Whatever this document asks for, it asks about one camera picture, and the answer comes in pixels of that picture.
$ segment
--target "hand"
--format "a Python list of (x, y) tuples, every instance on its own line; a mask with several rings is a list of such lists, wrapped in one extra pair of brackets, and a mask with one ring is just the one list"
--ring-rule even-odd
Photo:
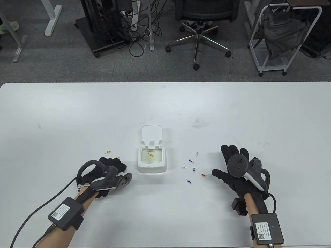
[[(105, 157), (102, 157), (99, 159), (99, 161), (101, 163), (103, 163), (106, 166), (115, 166), (118, 169), (118, 173), (124, 172), (126, 170), (126, 165), (121, 163), (121, 161), (118, 158), (112, 159), (112, 158), (108, 158), (106, 159)], [(86, 175), (82, 176), (82, 183), (81, 184), (90, 184), (91, 182), (93, 182), (95, 179), (103, 177), (102, 175), (102, 170), (98, 167), (95, 166), (95, 168), (90, 171), (89, 173), (87, 173)], [(98, 196), (96, 198), (99, 197), (105, 197), (109, 192), (108, 190), (103, 190), (103, 191), (98, 191)]]
[[(221, 147), (221, 151), (223, 157), (225, 159), (226, 164), (228, 163), (230, 157), (234, 154), (239, 154), (238, 148), (234, 145), (227, 146), (223, 145)], [(240, 154), (244, 155), (249, 160), (248, 151), (245, 148), (240, 149)], [(253, 192), (260, 192), (264, 200), (266, 200), (269, 196), (267, 192), (262, 192), (258, 190), (250, 181), (247, 181), (243, 177), (236, 178), (228, 172), (223, 172), (217, 169), (212, 170), (212, 175), (217, 177), (218, 179), (222, 179), (229, 187), (237, 193), (237, 195), (242, 199), (245, 194), (253, 193)]]

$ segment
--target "office chair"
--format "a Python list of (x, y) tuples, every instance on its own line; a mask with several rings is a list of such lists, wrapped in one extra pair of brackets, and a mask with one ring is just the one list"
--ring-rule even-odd
[(225, 50), (225, 56), (227, 58), (231, 57), (231, 52), (228, 48), (206, 36), (210, 31), (213, 31), (213, 33), (216, 34), (218, 26), (211, 27), (207, 30), (204, 30), (204, 26), (207, 21), (229, 20), (230, 22), (233, 22), (236, 20), (239, 10), (239, 2), (240, 0), (176, 0), (175, 19), (178, 21), (195, 21), (198, 28), (197, 30), (194, 30), (185, 23), (182, 23), (179, 31), (184, 32), (186, 28), (193, 34), (179, 40), (168, 42), (165, 51), (167, 53), (171, 52), (170, 45), (172, 44), (195, 38), (196, 46), (193, 69), (198, 70), (200, 68), (197, 63), (199, 42), (200, 39), (203, 38)]

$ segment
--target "floor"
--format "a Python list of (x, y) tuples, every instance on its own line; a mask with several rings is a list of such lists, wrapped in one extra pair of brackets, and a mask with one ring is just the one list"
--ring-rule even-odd
[[(143, 56), (132, 57), (128, 48), (112, 49), (95, 58), (80, 31), (74, 27), (75, 19), (84, 13), (79, 0), (51, 1), (53, 6), (62, 4), (63, 10), (51, 37), (44, 35), (48, 16), (41, 1), (5, 0), (3, 12), (10, 20), (20, 23), (18, 35), (28, 35), (21, 58), (12, 63), (16, 43), (7, 34), (0, 40), (0, 85), (6, 82), (160, 82), (160, 81), (330, 81), (331, 61), (310, 59), (298, 53), (288, 69), (281, 72), (266, 72), (258, 77), (249, 50), (244, 28), (246, 13), (241, 3), (235, 22), (218, 23), (219, 34), (214, 38), (232, 52), (226, 58), (222, 51), (202, 44), (198, 54), (200, 69), (192, 69), (194, 42), (172, 48), (165, 52), (165, 43), (185, 35), (178, 31), (173, 11), (165, 11), (160, 20), (162, 37), (156, 37), (155, 50), (149, 52), (148, 43)], [(168, 1), (165, 10), (173, 3)], [(132, 53), (140, 54), (141, 48), (132, 47)]]

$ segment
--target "chair wheel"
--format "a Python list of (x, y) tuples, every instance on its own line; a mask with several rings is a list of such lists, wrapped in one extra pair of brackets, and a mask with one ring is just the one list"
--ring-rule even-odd
[(199, 64), (194, 64), (194, 65), (193, 65), (193, 69), (194, 69), (195, 71), (199, 70), (199, 68), (200, 68), (200, 65), (199, 65)]

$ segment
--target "open box lid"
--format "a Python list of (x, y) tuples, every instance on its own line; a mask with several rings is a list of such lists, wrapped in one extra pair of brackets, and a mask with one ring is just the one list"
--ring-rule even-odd
[(151, 141), (157, 145), (162, 140), (162, 127), (160, 125), (145, 125), (141, 129), (141, 137), (145, 145), (149, 145)]

